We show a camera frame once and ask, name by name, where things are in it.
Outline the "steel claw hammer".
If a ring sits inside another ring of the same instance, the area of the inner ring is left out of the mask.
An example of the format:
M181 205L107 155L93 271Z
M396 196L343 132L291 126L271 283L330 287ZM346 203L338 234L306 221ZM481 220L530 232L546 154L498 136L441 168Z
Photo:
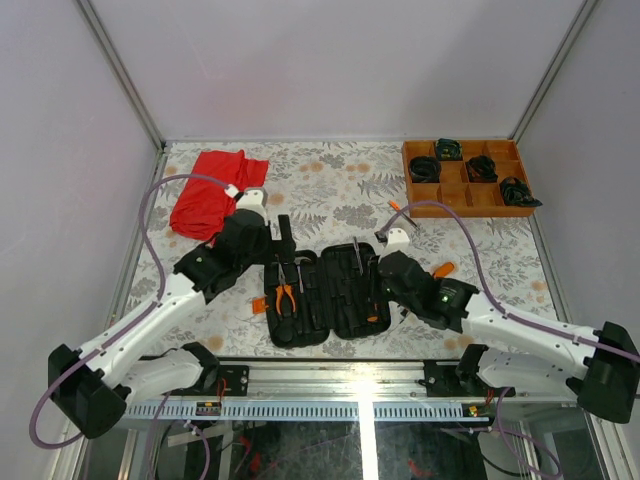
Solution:
M297 256L294 260L298 275L298 287L300 294L305 292L304 273L305 268L312 265L312 260L306 256Z

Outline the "orange black pliers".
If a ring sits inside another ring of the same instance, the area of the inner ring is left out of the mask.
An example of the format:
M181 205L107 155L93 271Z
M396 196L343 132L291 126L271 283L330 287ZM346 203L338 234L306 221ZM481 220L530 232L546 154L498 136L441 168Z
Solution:
M278 286L276 288L276 311L282 318L294 318L296 316L296 300L293 289L286 281L284 268L280 259L277 259Z

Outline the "black orange stubby screwdriver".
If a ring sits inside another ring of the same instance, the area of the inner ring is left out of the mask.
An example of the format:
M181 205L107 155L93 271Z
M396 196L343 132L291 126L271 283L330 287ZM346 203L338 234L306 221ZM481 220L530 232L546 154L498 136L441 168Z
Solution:
M456 270L456 265L453 262L446 262L437 267L432 275L434 278L445 278L448 275L454 273Z

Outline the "large black handled screwdriver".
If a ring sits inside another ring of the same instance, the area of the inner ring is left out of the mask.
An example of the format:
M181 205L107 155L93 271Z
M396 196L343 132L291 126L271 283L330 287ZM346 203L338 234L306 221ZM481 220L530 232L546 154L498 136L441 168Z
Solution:
M354 248L354 252L355 252L355 258L356 258L356 262L357 262L357 266L358 266L358 271L360 276L364 275L364 267L363 267L363 263L362 263L362 257L360 254L360 247L359 247L359 242L356 236L353 236L352 239L352 243L353 243L353 248Z

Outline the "black plastic tool case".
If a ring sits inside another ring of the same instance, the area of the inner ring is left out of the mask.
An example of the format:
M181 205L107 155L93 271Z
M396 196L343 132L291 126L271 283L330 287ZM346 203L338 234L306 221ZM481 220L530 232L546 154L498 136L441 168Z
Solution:
M252 301L255 314L265 314L270 339L278 348L293 349L323 343L331 334L356 340L381 334L391 325L372 245L359 242L364 275L360 276L353 243L333 245L317 254L299 250L312 265L305 268L305 292L300 294L293 263L282 264L296 300L296 316L282 318L276 311L277 262L264 267L264 295Z

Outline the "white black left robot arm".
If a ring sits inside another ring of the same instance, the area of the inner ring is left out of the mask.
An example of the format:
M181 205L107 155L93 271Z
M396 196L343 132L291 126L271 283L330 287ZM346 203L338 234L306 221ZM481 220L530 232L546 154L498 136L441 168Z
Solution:
M76 349L65 344L48 357L47 398L87 439L114 427L131 404L174 390L212 392L219 362L197 342L154 359L149 348L186 317L234 286L253 265L266 265L295 248L288 216L278 218L281 237L259 213L239 208L211 244L185 254L165 276L159 297Z

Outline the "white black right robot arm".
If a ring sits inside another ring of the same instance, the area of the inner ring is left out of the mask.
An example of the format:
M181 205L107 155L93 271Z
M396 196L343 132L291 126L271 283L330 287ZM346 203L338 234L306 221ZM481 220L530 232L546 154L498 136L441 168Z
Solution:
M511 310L471 284L434 278L401 251L382 254L377 270L389 299L430 327L509 347L503 354L472 347L455 372L463 392L505 387L563 396L601 419L630 421L639 352L624 327L594 329Z

